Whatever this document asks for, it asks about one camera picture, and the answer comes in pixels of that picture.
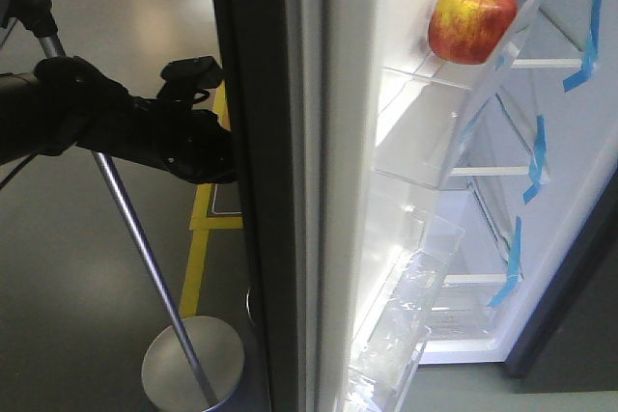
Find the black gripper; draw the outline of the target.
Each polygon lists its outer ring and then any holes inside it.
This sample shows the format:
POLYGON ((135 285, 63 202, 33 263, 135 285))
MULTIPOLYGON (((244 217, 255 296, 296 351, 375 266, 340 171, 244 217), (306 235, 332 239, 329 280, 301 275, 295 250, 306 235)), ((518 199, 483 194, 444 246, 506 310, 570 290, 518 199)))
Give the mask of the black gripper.
POLYGON ((89 99, 89 148, 194 184, 237 179, 231 132, 210 110, 127 92, 89 99))

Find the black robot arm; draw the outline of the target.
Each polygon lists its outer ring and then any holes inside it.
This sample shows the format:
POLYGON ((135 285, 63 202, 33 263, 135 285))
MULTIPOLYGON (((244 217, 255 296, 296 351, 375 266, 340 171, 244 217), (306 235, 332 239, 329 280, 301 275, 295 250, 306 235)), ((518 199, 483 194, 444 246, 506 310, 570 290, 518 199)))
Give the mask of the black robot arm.
POLYGON ((133 96, 80 57, 55 57, 1 77, 1 161, 58 156, 72 146, 194 184, 236 180, 233 140, 199 108, 223 81, 212 56, 168 63, 154 98, 133 96))

